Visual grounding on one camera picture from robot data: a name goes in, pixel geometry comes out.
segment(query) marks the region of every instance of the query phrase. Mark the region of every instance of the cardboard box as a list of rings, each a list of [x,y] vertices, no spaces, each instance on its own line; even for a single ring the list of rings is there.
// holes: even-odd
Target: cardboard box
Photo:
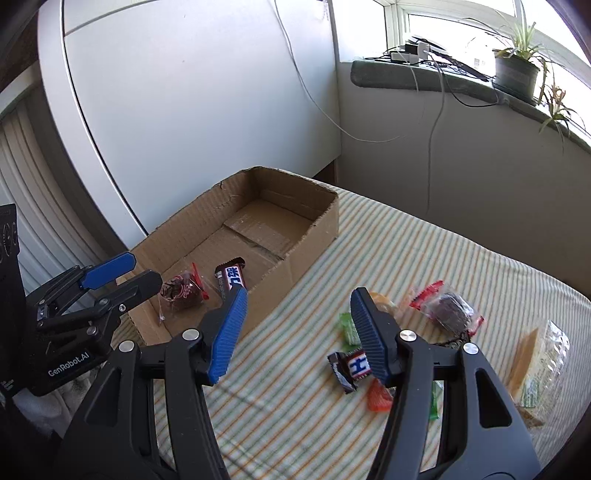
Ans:
[[[163,324],[157,296],[129,315],[148,345],[198,326],[209,309],[222,303],[215,267],[243,257],[245,335],[272,312],[338,232],[336,192],[272,168],[242,170],[200,195],[135,247],[137,266],[124,277],[152,269],[166,281],[195,262],[210,299]]]

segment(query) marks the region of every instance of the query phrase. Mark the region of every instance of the metal screw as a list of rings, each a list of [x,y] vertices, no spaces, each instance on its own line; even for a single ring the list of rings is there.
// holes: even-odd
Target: metal screw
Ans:
[[[417,334],[412,330],[403,330],[400,332],[400,338],[405,342],[414,342],[417,339]]]
[[[134,349],[134,347],[135,343],[133,343],[131,340],[123,340],[123,342],[119,344],[119,350],[122,352],[130,352]]]
[[[189,330],[185,330],[183,332],[183,338],[185,340],[197,340],[199,338],[199,331],[195,330],[194,328],[190,328]]]
[[[464,343],[464,351],[470,355],[476,355],[478,353],[478,347],[473,343]]]

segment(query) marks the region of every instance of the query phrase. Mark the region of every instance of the striped tablecloth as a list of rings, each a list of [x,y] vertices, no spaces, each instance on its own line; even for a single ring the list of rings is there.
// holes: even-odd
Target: striped tablecloth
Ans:
[[[207,405],[233,479],[362,479],[387,414],[366,408],[368,380],[345,396],[326,355],[343,348],[338,315],[364,286],[399,303],[410,287],[443,279],[486,318],[474,341],[502,381],[517,343],[551,319],[569,336],[571,360],[550,421],[534,435],[545,465],[591,399],[591,303],[531,267],[399,210],[337,189],[340,234],[290,294],[236,347]],[[419,312],[397,319],[430,342],[445,334]],[[164,386],[155,390],[158,442],[173,462]],[[423,468],[434,465],[440,421],[432,422]]]

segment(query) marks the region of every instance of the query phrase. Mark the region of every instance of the gray flower pot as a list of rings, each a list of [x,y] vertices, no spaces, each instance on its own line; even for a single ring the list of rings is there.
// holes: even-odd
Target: gray flower pot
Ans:
[[[530,61],[516,55],[497,57],[495,52],[496,75],[494,84],[499,90],[513,95],[524,102],[535,105],[533,100],[535,81],[540,69]]]

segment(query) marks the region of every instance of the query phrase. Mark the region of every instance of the blue gripper pad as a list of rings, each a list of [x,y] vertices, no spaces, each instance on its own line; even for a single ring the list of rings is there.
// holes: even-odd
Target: blue gripper pad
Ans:
[[[388,350],[380,337],[369,309],[373,307],[372,310],[376,312],[379,312],[379,310],[375,307],[367,291],[365,293],[371,305],[366,304],[360,290],[361,288],[357,288],[351,293],[351,316],[361,340],[361,347],[365,350],[365,355],[371,367],[371,373],[382,382],[382,385],[385,385],[391,376],[388,368]]]
[[[96,266],[86,273],[80,282],[82,288],[96,290],[107,283],[115,280],[121,275],[132,271],[135,268],[135,257],[130,252],[125,252],[117,257],[107,260],[105,263]]]
[[[228,371],[247,309],[248,293],[245,288],[240,288],[212,344],[212,359],[207,370],[207,376],[212,385],[216,384]]]

